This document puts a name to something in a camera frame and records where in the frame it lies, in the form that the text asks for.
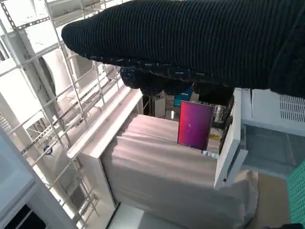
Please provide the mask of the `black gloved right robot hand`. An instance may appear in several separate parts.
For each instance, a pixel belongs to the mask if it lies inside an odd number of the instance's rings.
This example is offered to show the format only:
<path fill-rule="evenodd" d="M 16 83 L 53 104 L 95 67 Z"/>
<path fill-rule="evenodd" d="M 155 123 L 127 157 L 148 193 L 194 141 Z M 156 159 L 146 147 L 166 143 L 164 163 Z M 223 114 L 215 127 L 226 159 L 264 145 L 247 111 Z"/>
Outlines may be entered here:
<path fill-rule="evenodd" d="M 146 93 L 203 83 L 305 96 L 302 0 L 131 0 L 65 25 L 61 37 Z"/>

